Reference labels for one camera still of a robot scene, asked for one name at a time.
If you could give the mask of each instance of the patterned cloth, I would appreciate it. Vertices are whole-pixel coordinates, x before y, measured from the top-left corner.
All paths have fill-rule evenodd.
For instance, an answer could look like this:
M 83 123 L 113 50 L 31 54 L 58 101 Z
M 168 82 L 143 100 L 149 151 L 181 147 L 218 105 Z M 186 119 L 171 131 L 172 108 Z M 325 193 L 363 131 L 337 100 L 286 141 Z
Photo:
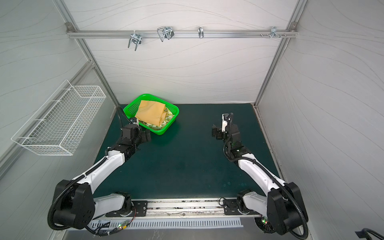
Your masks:
M 160 126 L 156 126 L 156 125 L 153 125 L 153 124 L 150 124 L 150 123 L 146 123 L 146 122 L 143 122 L 143 121 L 139 121 L 139 122 L 141 122 L 142 124 L 152 128 L 153 130 L 157 130 L 157 131 L 161 130 L 175 116 L 174 114 L 172 114 L 172 112 L 168 108 L 166 108 L 166 110 L 167 110 L 167 115 L 166 115 L 163 123 Z

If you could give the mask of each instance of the green table surface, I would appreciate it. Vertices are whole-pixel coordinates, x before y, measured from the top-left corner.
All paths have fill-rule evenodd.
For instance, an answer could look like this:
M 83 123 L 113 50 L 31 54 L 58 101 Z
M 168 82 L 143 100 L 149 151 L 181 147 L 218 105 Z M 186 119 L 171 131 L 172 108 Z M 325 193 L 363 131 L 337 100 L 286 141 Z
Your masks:
M 211 136 L 223 113 L 234 114 L 242 143 L 271 172 L 278 175 L 251 104 L 179 104 L 180 114 L 161 136 L 139 146 L 127 162 L 97 188 L 94 197 L 118 191 L 133 199 L 235 197 L 245 189 L 263 194 L 260 187 L 223 155 L 223 141 Z M 118 118 L 112 121 L 96 161 L 119 138 Z

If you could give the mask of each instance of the yellow cloth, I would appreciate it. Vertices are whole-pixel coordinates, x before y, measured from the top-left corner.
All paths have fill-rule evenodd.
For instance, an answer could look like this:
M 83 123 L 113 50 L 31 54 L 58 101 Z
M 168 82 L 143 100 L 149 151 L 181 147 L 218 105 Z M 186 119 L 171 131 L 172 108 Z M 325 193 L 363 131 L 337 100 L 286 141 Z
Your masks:
M 166 105 L 155 101 L 141 100 L 136 118 L 140 121 L 160 126 L 167 115 Z

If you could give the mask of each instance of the metal clip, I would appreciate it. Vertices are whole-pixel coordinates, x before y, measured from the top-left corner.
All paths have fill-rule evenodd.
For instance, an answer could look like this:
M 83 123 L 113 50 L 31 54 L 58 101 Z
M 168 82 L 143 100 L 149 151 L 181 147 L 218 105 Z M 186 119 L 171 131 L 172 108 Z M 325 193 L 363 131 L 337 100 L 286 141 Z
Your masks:
M 197 28 L 198 32 L 199 32 L 199 38 L 203 38 L 204 37 L 204 30 L 203 30 L 203 27 L 198 27 Z
M 157 29 L 157 34 L 159 35 L 161 41 L 164 41 L 166 37 L 170 40 L 175 35 L 171 26 L 159 27 Z
M 136 51 L 137 46 L 139 44 L 141 44 L 141 36 L 139 34 L 136 34 L 136 33 L 131 34 L 131 37 L 129 38 L 129 42 L 128 42 L 128 48 L 131 45 L 131 43 L 136 44 L 136 46 L 135 46 L 135 51 Z
M 277 35 L 277 33 L 276 33 L 276 27 L 273 26 L 272 29 L 271 29 L 271 33 L 268 34 L 268 36 L 269 36 L 270 38 L 274 38 L 274 37 L 279 38 L 279 37 L 281 37 L 281 34 L 280 34 L 280 35 Z

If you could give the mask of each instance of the green plastic basket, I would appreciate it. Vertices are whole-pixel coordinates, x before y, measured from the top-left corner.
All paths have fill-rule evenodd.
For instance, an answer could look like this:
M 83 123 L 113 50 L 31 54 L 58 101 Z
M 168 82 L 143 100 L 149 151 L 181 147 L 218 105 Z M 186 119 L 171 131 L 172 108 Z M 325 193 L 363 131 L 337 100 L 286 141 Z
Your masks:
M 142 124 L 139 122 L 139 124 L 147 129 L 149 129 L 151 132 L 154 132 L 156 133 L 157 135 L 162 135 L 165 133 L 165 131 L 169 128 L 169 126 L 176 120 L 176 117 L 178 116 L 179 114 L 179 108 L 176 107 L 175 105 L 169 103 L 169 102 L 166 102 L 158 97 L 155 97 L 149 93 L 146 93 L 146 94 L 143 94 L 143 95 L 140 95 L 138 96 L 135 100 L 133 100 L 133 102 L 131 102 L 129 105 L 127 105 L 123 110 L 124 110 L 124 113 L 125 115 L 127 115 L 127 117 L 131 118 L 131 117 L 134 117 L 137 113 L 137 110 L 139 109 L 139 105 L 141 103 L 141 100 L 147 100 L 147 101 L 156 101 L 156 102 L 159 102 L 159 103 L 164 103 L 166 105 L 166 107 L 172 112 L 172 114 L 174 114 L 175 116 L 167 123 L 167 125 L 165 125 L 162 129 L 160 130 L 153 130 L 152 128 Z

